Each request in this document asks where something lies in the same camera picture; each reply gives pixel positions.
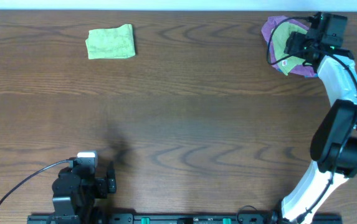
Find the folded green cloth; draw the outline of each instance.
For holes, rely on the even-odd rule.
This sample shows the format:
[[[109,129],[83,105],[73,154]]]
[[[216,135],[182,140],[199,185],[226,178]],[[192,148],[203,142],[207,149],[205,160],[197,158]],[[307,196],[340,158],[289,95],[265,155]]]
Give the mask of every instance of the folded green cloth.
[[[90,30],[85,40],[88,59],[129,58],[135,55],[133,26]]]
[[[307,30],[299,27],[298,25],[284,22],[280,26],[278,26],[277,30],[275,31],[274,35],[272,36],[272,42],[274,43],[274,54],[275,58],[278,60],[287,56],[283,51],[286,47],[286,40],[290,37],[292,32],[299,32],[302,34],[306,34]],[[279,69],[285,74],[288,73],[296,67],[296,65],[301,65],[304,62],[304,59],[298,57],[290,57],[282,62],[278,63]]]

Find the folded cloth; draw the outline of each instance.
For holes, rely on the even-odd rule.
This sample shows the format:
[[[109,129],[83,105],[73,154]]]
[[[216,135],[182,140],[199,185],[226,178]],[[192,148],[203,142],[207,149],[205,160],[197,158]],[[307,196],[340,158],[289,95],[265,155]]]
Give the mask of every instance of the folded cloth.
[[[264,40],[266,42],[269,41],[272,30],[278,25],[278,23],[286,18],[286,16],[272,16],[268,18],[267,22],[261,29]],[[272,43],[270,46],[271,61],[274,62],[276,61],[276,58],[282,58],[287,55],[283,51],[285,50],[286,40],[289,38],[291,32],[297,31],[306,33],[307,30],[307,26],[296,20],[290,20],[281,24],[272,37]],[[312,67],[304,67],[302,65],[303,62],[304,60],[300,58],[290,57],[287,60],[273,65],[273,67],[277,70],[280,70],[285,75],[288,75],[288,72],[291,72],[298,75],[303,75],[304,77],[316,77],[317,75],[314,72],[314,69],[312,69]]]
[[[88,59],[130,58],[135,55],[133,26],[90,30],[85,44]]]

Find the wood grain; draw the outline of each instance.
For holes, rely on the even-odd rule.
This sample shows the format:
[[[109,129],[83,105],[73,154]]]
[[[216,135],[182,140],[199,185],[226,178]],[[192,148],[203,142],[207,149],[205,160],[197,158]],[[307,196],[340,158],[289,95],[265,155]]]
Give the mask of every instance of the wood grain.
[[[111,206],[271,209],[307,169],[311,138],[329,109],[321,81],[285,77],[265,62],[261,26],[282,14],[294,15],[0,11],[0,198],[47,164],[99,150],[116,164]],[[357,63],[357,13],[344,15],[345,47]],[[137,56],[88,60],[89,30],[126,23]],[[13,193],[0,223],[53,211],[60,168]],[[357,177],[321,211],[357,223]]]

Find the purple cloth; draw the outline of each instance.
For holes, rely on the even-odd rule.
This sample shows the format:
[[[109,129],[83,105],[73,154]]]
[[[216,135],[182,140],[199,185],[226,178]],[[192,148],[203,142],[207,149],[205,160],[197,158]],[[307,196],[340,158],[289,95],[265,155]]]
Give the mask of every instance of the purple cloth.
[[[280,23],[282,20],[286,18],[287,18],[286,16],[268,17],[267,22],[261,28],[261,33],[263,34],[264,40],[267,41],[267,43],[270,40],[272,30],[278,25],[278,23]],[[291,24],[298,25],[305,30],[308,30],[308,27],[306,25],[294,19],[289,20],[288,22],[290,22]],[[270,56],[271,56],[271,62],[276,61],[273,42],[271,42],[271,46],[270,46]],[[273,65],[273,67],[278,71],[280,71],[278,65]],[[310,66],[304,67],[303,65],[296,65],[296,67],[294,67],[290,72],[297,75],[303,75],[304,77],[317,77],[316,73],[314,72],[314,69]]]

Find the white wall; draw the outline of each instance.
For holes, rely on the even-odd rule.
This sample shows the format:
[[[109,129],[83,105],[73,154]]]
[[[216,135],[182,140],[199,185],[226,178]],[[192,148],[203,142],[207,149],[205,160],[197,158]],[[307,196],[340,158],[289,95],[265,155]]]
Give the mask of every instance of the white wall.
[[[0,0],[0,9],[357,11],[357,0]]]

